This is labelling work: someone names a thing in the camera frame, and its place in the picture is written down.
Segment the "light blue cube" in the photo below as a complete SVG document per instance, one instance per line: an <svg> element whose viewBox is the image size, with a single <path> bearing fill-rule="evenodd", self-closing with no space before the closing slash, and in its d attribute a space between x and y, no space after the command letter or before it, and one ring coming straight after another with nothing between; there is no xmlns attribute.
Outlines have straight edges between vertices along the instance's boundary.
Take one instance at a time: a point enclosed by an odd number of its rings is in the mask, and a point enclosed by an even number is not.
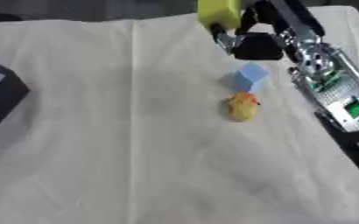
<svg viewBox="0 0 359 224"><path fill-rule="evenodd" d="M234 75L234 88L237 92L255 94L262 86L268 72L262 67L249 63L236 71Z"/></svg>

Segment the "yellow block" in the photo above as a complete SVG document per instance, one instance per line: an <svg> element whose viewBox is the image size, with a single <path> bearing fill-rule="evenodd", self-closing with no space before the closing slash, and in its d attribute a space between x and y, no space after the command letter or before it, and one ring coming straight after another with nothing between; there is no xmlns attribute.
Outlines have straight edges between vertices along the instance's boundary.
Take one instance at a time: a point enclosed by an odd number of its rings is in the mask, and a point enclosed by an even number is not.
<svg viewBox="0 0 359 224"><path fill-rule="evenodd" d="M219 23L227 30L241 26L241 0L198 0L199 21L210 30Z"/></svg>

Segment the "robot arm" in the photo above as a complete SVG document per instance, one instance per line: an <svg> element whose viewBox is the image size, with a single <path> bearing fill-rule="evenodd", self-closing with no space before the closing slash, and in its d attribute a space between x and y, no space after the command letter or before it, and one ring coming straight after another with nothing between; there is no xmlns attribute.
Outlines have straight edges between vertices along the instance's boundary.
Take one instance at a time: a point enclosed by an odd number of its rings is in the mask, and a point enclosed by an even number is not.
<svg viewBox="0 0 359 224"><path fill-rule="evenodd" d="M258 23L275 33L249 32ZM235 37L218 20L209 30L239 60L280 60L285 53L296 65L288 69L292 82L359 167L359 69L343 50L322 41L323 27L299 0L256 1L243 13Z"/></svg>

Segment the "wrinkled fabric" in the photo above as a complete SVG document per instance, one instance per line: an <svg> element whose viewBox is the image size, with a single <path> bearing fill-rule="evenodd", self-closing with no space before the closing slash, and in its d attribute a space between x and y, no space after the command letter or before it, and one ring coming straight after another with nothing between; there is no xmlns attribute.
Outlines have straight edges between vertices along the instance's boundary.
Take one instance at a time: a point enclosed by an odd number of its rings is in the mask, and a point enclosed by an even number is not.
<svg viewBox="0 0 359 224"><path fill-rule="evenodd" d="M359 13L312 12L359 66ZM0 64L32 90L0 125L0 223L359 223L359 171L288 59L258 62L253 120L222 113L245 63L195 15L0 24Z"/></svg>

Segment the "white cloth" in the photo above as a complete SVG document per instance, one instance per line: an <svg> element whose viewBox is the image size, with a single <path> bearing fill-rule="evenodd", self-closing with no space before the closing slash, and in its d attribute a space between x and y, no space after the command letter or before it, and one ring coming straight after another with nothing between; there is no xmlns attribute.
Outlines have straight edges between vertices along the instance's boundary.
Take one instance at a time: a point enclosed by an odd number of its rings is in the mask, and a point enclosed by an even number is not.
<svg viewBox="0 0 359 224"><path fill-rule="evenodd" d="M359 13L313 13L359 65ZM258 63L254 120L222 116L244 63L194 15L0 24L0 64L32 90L0 125L0 223L359 223L359 171L288 59Z"/></svg>

